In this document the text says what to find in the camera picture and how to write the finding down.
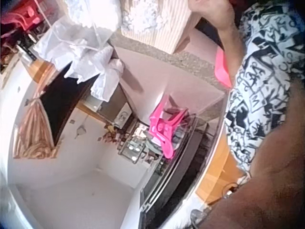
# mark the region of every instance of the red chair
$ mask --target red chair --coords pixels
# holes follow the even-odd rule
[[[44,11],[45,15],[49,15],[52,12],[52,8],[47,8]],[[1,17],[2,24],[14,23],[16,27],[21,26],[24,31],[27,31],[34,25],[39,24],[44,20],[44,17],[39,13],[36,2],[29,0],[22,6],[14,9],[12,12],[7,12]]]

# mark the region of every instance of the granite countertop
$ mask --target granite countertop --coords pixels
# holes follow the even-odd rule
[[[148,55],[160,61],[176,66],[202,80],[205,80],[210,85],[214,86],[220,91],[223,92],[227,91],[215,78],[214,65],[200,59],[199,57],[189,52],[181,51],[179,53],[168,54],[150,45],[124,37],[120,31],[114,33],[110,38],[109,42],[114,47],[120,47],[144,55]],[[223,103],[224,101],[220,100],[218,103],[209,107],[202,114],[199,114],[198,116],[204,121],[209,121],[219,117]]]

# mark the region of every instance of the person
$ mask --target person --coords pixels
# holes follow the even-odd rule
[[[289,2],[256,3],[240,30],[228,0],[189,0],[218,31],[233,87],[228,145],[249,180],[200,229],[300,228],[305,199],[304,24]]]

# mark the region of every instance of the white wall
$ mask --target white wall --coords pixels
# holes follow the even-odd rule
[[[3,89],[0,89],[0,169],[7,179],[10,159],[11,135],[20,107],[24,108],[26,99],[32,98],[37,84],[32,80],[21,61],[10,73]]]
[[[104,123],[74,109],[62,133],[63,142],[56,159],[12,159],[9,163],[10,183],[31,188],[50,186],[88,173],[96,168],[105,144],[98,137],[105,133]],[[76,129],[84,122],[87,133],[78,136]]]
[[[131,189],[103,173],[32,191],[28,206],[44,229],[119,229]]]
[[[141,163],[133,164],[125,157],[118,155],[117,145],[109,145],[99,161],[98,167],[115,180],[136,188],[147,171]]]

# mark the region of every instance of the glass display case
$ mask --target glass display case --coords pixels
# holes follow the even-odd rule
[[[137,122],[132,133],[129,135],[123,147],[119,151],[119,155],[126,157],[136,164],[141,156],[141,153],[146,147],[146,135],[144,133],[146,130],[148,130],[148,126]]]

